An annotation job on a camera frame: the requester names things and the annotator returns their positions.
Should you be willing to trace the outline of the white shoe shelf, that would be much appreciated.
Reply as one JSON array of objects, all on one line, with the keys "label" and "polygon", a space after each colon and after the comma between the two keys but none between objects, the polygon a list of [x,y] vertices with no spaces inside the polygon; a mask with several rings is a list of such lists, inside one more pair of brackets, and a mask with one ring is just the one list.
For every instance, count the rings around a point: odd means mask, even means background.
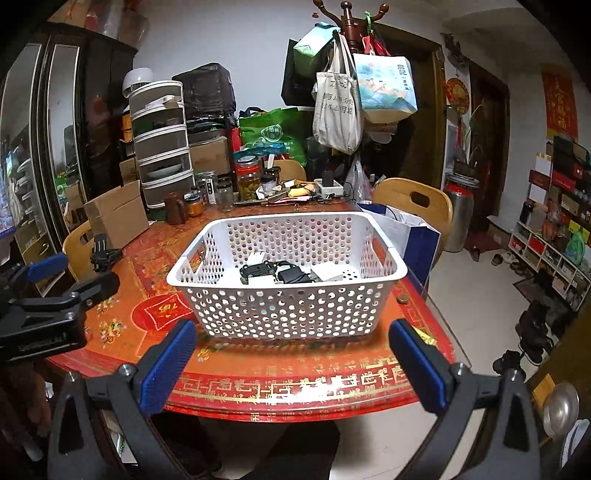
[{"label": "white shoe shelf", "polygon": [[573,311],[580,310],[590,293],[589,273],[520,221],[511,233],[508,248],[530,269],[550,274],[556,293]]}]

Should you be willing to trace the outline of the black clamp on chair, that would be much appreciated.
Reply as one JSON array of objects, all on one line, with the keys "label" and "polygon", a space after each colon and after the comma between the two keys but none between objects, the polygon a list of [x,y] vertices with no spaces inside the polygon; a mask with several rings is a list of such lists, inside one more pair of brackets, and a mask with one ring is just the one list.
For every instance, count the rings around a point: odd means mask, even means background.
[{"label": "black clamp on chair", "polygon": [[99,234],[94,237],[90,263],[97,273],[107,272],[122,258],[122,251],[108,247],[108,237]]}]

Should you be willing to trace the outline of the white usb wall charger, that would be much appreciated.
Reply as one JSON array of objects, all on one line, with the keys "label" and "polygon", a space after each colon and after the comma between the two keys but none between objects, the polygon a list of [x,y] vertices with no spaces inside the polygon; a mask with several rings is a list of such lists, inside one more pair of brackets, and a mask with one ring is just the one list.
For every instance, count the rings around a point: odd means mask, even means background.
[{"label": "white usb wall charger", "polygon": [[353,281],[359,277],[349,265],[332,262],[312,265],[310,275],[318,282]]}]

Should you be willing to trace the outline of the black adapter with cable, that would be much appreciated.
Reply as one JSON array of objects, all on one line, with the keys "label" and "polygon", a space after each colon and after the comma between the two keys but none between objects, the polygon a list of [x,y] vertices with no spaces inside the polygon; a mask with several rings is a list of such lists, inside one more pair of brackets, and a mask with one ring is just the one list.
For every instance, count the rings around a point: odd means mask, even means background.
[{"label": "black adapter with cable", "polygon": [[[297,283],[314,283],[314,278],[310,273],[304,272],[300,266],[294,265],[287,261],[277,261],[276,263],[276,283],[283,284],[297,284]],[[240,279],[242,283],[247,285],[246,276],[248,266],[244,265],[239,269]]]}]

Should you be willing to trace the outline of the white and blue shopping bag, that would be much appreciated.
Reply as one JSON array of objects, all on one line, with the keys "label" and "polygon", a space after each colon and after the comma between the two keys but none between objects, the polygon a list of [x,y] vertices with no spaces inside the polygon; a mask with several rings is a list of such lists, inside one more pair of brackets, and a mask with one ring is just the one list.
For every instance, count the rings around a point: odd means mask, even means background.
[{"label": "white and blue shopping bag", "polygon": [[377,203],[359,203],[358,207],[373,216],[394,244],[413,273],[425,287],[435,264],[441,233],[422,217]]}]

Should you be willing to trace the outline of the white perforated plastic basket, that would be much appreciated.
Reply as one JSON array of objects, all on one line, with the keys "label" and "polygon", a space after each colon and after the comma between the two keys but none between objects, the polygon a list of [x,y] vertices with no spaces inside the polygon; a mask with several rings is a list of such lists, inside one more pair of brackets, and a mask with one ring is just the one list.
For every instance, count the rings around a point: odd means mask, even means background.
[{"label": "white perforated plastic basket", "polygon": [[212,221],[166,281],[211,337],[311,341],[371,334],[407,274],[369,214],[311,212]]}]

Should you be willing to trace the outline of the green shopping bag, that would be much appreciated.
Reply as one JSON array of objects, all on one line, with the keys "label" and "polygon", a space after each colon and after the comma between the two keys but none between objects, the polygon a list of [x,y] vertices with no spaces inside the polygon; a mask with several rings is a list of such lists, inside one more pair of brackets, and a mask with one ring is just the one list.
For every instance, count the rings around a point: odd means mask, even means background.
[{"label": "green shopping bag", "polygon": [[307,164],[304,144],[308,137],[308,120],[296,107],[240,117],[238,128],[243,147],[281,147],[290,159],[301,166]]}]

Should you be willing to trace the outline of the wooden chair left side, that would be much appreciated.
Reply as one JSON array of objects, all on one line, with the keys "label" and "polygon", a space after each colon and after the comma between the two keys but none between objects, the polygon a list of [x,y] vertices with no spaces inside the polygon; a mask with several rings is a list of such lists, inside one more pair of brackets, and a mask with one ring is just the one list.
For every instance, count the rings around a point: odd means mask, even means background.
[{"label": "wooden chair left side", "polygon": [[65,238],[62,252],[68,259],[68,270],[76,281],[85,281],[94,275],[90,261],[93,232],[89,221],[76,227]]}]

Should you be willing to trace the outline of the wooden chair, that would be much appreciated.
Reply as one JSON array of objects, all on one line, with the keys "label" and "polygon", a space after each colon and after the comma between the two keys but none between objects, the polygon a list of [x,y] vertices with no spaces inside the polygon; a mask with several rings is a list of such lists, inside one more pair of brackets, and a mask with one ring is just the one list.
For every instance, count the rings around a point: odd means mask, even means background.
[{"label": "wooden chair", "polygon": [[68,259],[68,270],[76,281],[85,281],[94,275],[90,261],[93,232],[89,221],[76,227],[65,238],[62,252]]},{"label": "wooden chair", "polygon": [[441,234],[435,262],[441,257],[451,231],[453,206],[440,189],[405,178],[387,178],[374,189],[374,203],[414,214],[425,220]]}]

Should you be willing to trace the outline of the pickle jar red lid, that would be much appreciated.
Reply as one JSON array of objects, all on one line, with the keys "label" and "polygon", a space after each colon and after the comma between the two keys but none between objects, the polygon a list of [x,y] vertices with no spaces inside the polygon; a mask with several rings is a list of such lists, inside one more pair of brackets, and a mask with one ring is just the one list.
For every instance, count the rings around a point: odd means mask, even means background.
[{"label": "pickle jar red lid", "polygon": [[236,183],[242,201],[256,200],[256,190],[260,186],[262,164],[256,155],[244,156],[235,162]]}]

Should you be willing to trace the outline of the white power strip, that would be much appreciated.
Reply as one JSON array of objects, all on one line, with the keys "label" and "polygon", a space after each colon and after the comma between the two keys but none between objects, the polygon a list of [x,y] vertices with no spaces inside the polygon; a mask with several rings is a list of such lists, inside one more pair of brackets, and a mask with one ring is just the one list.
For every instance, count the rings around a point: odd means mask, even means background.
[{"label": "white power strip", "polygon": [[322,178],[315,179],[315,186],[317,187],[317,193],[322,199],[334,199],[341,198],[345,195],[344,187],[339,184],[337,180],[332,181],[332,185],[325,186],[322,183]]}]

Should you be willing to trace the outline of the wooden chair right side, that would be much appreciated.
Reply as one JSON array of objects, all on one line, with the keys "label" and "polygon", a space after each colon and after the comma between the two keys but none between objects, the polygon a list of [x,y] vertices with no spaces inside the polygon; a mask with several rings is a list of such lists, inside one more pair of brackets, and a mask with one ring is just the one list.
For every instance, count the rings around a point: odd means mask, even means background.
[{"label": "wooden chair right side", "polygon": [[441,257],[451,231],[453,206],[440,189],[405,178],[387,178],[374,189],[374,203],[414,214],[425,220],[441,234],[435,262]]}]

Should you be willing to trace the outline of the large white charger block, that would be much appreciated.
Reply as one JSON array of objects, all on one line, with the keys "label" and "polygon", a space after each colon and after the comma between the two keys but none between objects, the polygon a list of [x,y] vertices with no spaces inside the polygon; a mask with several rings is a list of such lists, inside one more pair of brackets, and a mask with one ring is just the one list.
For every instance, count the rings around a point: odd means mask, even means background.
[{"label": "large white charger block", "polygon": [[266,258],[266,253],[253,252],[246,262],[246,282],[249,285],[276,283],[276,263]]}]

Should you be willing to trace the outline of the brown cardboard box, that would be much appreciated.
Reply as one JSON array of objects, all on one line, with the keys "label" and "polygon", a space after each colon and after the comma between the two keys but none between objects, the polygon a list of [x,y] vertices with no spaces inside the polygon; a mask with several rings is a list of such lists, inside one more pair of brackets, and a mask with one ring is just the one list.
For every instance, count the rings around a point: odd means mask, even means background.
[{"label": "brown cardboard box", "polygon": [[138,180],[90,200],[84,210],[93,233],[105,234],[110,248],[124,248],[149,228]]}]

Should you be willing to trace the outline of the white plastic drawer tower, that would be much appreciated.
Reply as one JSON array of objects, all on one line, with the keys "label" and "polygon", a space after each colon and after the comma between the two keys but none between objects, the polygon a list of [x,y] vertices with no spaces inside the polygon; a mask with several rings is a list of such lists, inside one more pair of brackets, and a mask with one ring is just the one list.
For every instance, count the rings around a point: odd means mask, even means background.
[{"label": "white plastic drawer tower", "polygon": [[141,193],[147,208],[159,209],[167,195],[194,187],[182,83],[139,87],[129,96],[129,111]]}]

